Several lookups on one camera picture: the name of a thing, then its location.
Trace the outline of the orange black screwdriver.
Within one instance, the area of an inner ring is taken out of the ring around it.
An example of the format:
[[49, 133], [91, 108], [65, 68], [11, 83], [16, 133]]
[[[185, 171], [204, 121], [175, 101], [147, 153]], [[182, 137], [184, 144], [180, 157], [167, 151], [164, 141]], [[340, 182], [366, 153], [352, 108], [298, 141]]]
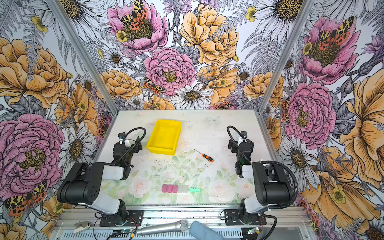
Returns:
[[214, 162], [214, 159], [204, 153], [201, 153], [199, 152], [198, 150], [194, 149], [197, 153], [201, 154], [203, 158], [205, 158], [207, 161], [209, 161], [210, 163], [213, 163]]

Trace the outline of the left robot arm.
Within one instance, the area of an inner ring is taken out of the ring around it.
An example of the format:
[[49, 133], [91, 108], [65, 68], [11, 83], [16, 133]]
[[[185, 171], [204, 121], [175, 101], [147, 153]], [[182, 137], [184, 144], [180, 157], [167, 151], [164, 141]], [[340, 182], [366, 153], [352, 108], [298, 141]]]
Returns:
[[102, 192], [101, 184], [103, 180], [120, 181], [128, 178], [134, 167], [133, 154], [143, 149], [142, 140], [146, 132], [145, 128], [138, 127], [120, 136], [113, 147], [113, 160], [110, 163], [74, 164], [57, 191], [58, 201], [88, 207], [105, 218], [112, 216], [118, 226], [131, 220], [125, 202]]

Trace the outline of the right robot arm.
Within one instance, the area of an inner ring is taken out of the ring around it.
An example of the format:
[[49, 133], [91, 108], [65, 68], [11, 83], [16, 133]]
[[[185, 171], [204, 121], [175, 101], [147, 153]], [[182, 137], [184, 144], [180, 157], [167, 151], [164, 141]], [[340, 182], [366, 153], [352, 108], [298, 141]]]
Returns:
[[241, 222], [243, 225], [262, 225], [263, 214], [269, 210], [285, 209], [296, 200], [299, 185], [292, 170], [276, 161], [252, 162], [255, 143], [248, 133], [233, 126], [227, 127], [230, 137], [228, 149], [236, 155], [236, 174], [254, 183], [254, 193], [242, 197], [237, 214], [226, 214], [227, 224]]

